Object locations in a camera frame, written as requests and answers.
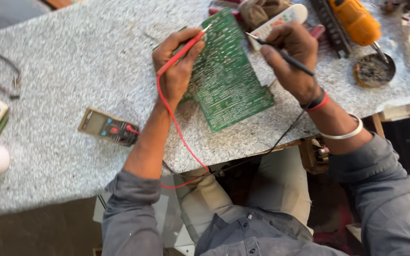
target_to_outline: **black wristband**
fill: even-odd
[[[325,94],[324,94],[324,92],[323,92],[323,88],[321,87],[319,97],[317,97],[316,99],[314,99],[314,100],[311,102],[311,104],[309,105],[309,107],[308,107],[308,104],[305,104],[305,105],[300,104],[300,107],[301,107],[302,109],[305,109],[305,110],[306,110],[306,109],[310,109],[310,108],[314,108],[314,107],[316,107],[317,105],[319,105],[319,104],[322,102],[324,95],[325,95]]]

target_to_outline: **red probe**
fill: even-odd
[[[157,72],[158,77],[160,77],[170,66],[176,63],[183,55],[185,55],[189,51],[189,49],[191,49],[198,41],[200,41],[202,39],[202,36],[210,27],[211,24],[201,32],[199,32],[198,35],[189,40],[189,42],[187,42],[185,46],[183,46],[183,48],[181,48],[170,60],[168,60],[168,62],[165,63],[164,66],[162,66],[161,69],[159,69],[159,71]]]
[[[203,29],[201,32],[199,32],[198,35],[196,35],[196,36],[193,37],[191,40],[189,40],[189,42],[187,42],[187,43],[185,44],[185,46],[183,46],[183,48],[181,48],[181,49],[180,49],[170,60],[168,60],[168,62],[165,63],[164,66],[162,66],[162,67],[159,69],[159,71],[157,72],[157,75],[158,75],[158,77],[157,77],[157,85],[158,85],[159,97],[161,98],[162,102],[164,103],[165,108],[167,108],[167,111],[168,111],[170,117],[171,117],[172,120],[174,121],[175,127],[176,127],[176,129],[177,129],[177,131],[178,131],[178,135],[179,135],[180,139],[183,141],[183,144],[184,144],[185,147],[188,149],[189,153],[191,153],[191,155],[194,157],[194,159],[197,160],[197,162],[199,162],[199,164],[202,165],[202,166],[207,170],[207,172],[204,173],[202,176],[207,175],[207,174],[210,172],[210,170],[208,169],[208,167],[207,167],[206,165],[204,165],[204,164],[197,158],[197,156],[196,156],[194,153],[192,153],[192,150],[189,148],[188,144],[186,143],[185,138],[183,138],[183,134],[181,134],[181,131],[180,131],[179,126],[178,126],[178,124],[177,124],[177,122],[176,122],[175,116],[174,116],[172,110],[170,109],[170,107],[168,106],[168,103],[167,103],[167,101],[165,100],[165,98],[164,98],[164,96],[163,96],[163,94],[162,94],[161,87],[160,87],[160,85],[159,85],[159,79],[161,78],[162,74],[163,74],[169,67],[171,67],[174,63],[176,63],[183,55],[185,55],[185,54],[189,51],[189,49],[191,49],[197,42],[199,42],[199,41],[202,39],[202,36],[205,34],[205,32],[208,30],[208,28],[210,28],[210,26],[211,26],[211,24],[208,25],[208,26],[207,26],[205,29]],[[166,185],[164,185],[164,184],[162,184],[162,183],[161,183],[161,185],[162,185],[164,188],[166,188],[166,189],[176,189],[176,188],[182,187],[182,186],[184,186],[184,185],[186,185],[186,184],[188,184],[188,183],[191,183],[192,181],[194,181],[194,180],[196,180],[196,179],[198,179],[198,178],[199,178],[199,177],[196,177],[196,178],[194,178],[194,179],[192,179],[192,180],[190,180],[190,181],[188,181],[188,182],[186,182],[186,183],[184,183],[184,184],[181,184],[181,185],[179,185],[179,186],[176,186],[176,187],[168,187],[168,186],[166,186]]]

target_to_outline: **granite workbench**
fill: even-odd
[[[79,133],[87,106],[102,109],[141,127],[157,97],[151,50],[170,32],[198,26],[208,16],[209,0],[88,0],[0,31],[0,53],[22,70],[21,98],[0,100],[10,107],[0,144],[10,153],[10,168],[0,176],[0,214],[90,197],[121,169],[130,149]],[[387,106],[410,103],[410,25],[400,14],[382,17],[381,47],[397,65],[389,86],[360,87],[352,77],[356,58],[373,50],[355,46],[348,59],[321,47],[318,82],[348,112],[360,117]],[[308,23],[316,22],[310,9]],[[274,76],[257,53],[248,52],[262,84]],[[0,62],[0,82],[13,75]],[[197,157],[211,165],[269,149],[299,114],[294,98],[271,84],[275,106],[212,133],[194,102],[176,116]],[[305,115],[281,141],[317,131]],[[170,130],[165,160],[176,171],[199,167]]]

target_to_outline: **bangle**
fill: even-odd
[[[311,103],[310,103],[309,106],[308,106],[308,104],[304,104],[304,105],[300,104],[300,107],[301,107],[302,109],[304,109],[304,110],[308,110],[308,109],[310,109],[310,108],[314,108],[314,107],[316,107],[317,105],[319,105],[319,104],[322,102],[323,97],[324,97],[324,90],[321,88],[321,89],[320,89],[320,95],[319,95],[316,99],[314,99],[313,101],[311,101]]]
[[[326,134],[323,134],[321,132],[319,132],[319,133],[322,135],[322,137],[327,137],[327,138],[331,138],[331,139],[345,139],[345,138],[350,138],[350,137],[356,136],[359,132],[362,131],[363,122],[362,122],[361,119],[359,119],[355,115],[351,115],[351,114],[349,114],[349,115],[352,117],[352,119],[354,119],[359,124],[353,132],[350,132],[350,133],[345,134],[345,135],[339,135],[339,136],[326,135]]]
[[[322,101],[318,105],[316,105],[315,107],[307,109],[306,110],[307,112],[312,112],[312,111],[319,110],[319,109],[323,108],[325,105],[327,105],[328,100],[329,100],[328,94],[327,94],[326,91],[324,91],[324,90],[322,90],[322,91],[323,91]]]

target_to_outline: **hand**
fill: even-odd
[[[201,28],[187,28],[180,32],[171,34],[157,49],[153,52],[153,62],[156,71],[158,71],[172,56],[178,46],[196,36]],[[203,41],[197,42],[183,57],[161,76],[160,87],[162,94],[172,108],[175,110],[181,97],[188,89],[189,80],[191,79],[192,66],[200,51],[204,48]]]
[[[274,26],[266,38],[288,51],[289,55],[314,71],[317,60],[317,40],[297,21],[290,21]],[[290,66],[271,46],[261,49],[266,62],[273,68],[281,85],[288,90],[300,104],[307,104],[311,98],[320,95],[320,88],[315,80],[305,72]]]

